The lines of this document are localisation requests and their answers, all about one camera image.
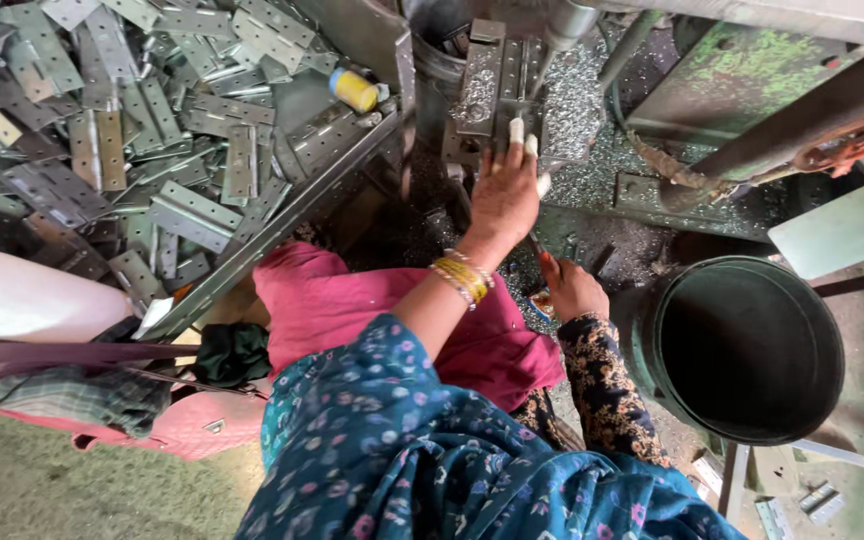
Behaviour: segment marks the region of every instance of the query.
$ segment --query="checkered fabric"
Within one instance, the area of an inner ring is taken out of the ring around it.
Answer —
[[[67,418],[147,438],[171,403],[169,382],[65,365],[0,377],[0,410]]]

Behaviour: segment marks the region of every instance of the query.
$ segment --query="pink handbag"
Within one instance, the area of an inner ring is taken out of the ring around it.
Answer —
[[[155,419],[146,439],[128,436],[111,427],[66,418],[31,416],[3,409],[0,409],[0,414],[37,426],[72,432],[72,445],[83,451],[101,442],[159,450],[184,460],[200,460],[256,440],[268,393],[272,389],[268,378],[254,380],[246,389],[234,390],[175,379],[136,367],[151,360],[194,356],[196,351],[197,347],[186,345],[0,342],[0,378],[78,364],[126,369],[151,379],[175,383],[172,404]]]

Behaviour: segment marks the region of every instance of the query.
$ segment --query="green cloth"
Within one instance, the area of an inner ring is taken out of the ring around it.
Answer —
[[[199,383],[220,388],[262,379],[272,371],[268,345],[269,330],[261,325],[207,325],[192,373]]]

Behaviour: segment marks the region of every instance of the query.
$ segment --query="forearm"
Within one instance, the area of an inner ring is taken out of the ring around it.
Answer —
[[[670,466],[652,417],[630,380],[608,319],[582,315],[558,329],[572,399],[587,446],[600,446]]]
[[[512,249],[502,237],[471,228],[456,246],[483,271],[492,273]],[[434,273],[423,279],[391,309],[435,360],[469,304],[451,284]]]

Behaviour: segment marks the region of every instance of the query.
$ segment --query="sleeve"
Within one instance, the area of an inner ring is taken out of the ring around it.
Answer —
[[[597,313],[586,313],[562,325],[558,340],[585,446],[671,467],[652,417],[626,372],[616,327]]]

